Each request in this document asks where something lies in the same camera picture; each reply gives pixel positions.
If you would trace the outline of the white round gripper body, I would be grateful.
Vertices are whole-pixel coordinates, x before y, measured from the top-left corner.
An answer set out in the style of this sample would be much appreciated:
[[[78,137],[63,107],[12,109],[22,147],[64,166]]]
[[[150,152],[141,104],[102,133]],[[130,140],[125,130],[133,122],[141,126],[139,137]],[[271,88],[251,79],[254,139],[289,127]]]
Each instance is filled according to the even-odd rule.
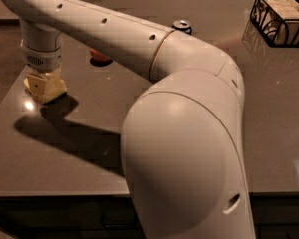
[[[62,53],[60,48],[52,52],[41,52],[29,48],[25,45],[24,41],[21,41],[21,50],[24,62],[32,69],[39,72],[53,72],[62,63]]]

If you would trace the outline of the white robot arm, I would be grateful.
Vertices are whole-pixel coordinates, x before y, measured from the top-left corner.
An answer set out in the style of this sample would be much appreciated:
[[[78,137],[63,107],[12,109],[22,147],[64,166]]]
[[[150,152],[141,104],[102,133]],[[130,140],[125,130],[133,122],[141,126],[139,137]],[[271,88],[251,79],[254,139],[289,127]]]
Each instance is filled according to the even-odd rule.
[[[26,63],[53,72],[59,33],[151,81],[128,111],[121,159],[147,239],[256,239],[242,148],[244,83],[225,52],[80,0],[1,0]]]

